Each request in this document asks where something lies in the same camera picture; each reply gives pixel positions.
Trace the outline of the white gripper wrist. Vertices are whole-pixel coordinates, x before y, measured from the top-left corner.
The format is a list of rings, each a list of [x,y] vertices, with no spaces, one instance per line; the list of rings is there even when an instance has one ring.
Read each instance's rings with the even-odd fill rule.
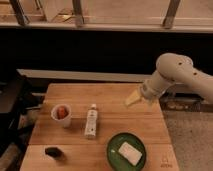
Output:
[[[141,95],[147,100],[153,100],[157,98],[158,91],[156,89],[156,85],[153,84],[151,81],[145,81],[141,87],[140,91],[135,90],[133,91],[125,100],[125,105],[130,106],[134,103],[137,103],[141,100]]]

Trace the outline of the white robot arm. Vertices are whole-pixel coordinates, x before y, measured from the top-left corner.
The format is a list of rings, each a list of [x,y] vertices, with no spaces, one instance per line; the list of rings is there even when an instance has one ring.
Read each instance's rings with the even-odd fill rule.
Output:
[[[124,104],[130,106],[142,99],[153,102],[177,83],[185,84],[213,103],[213,76],[196,69],[188,56],[164,53],[158,57],[154,73],[125,99]]]

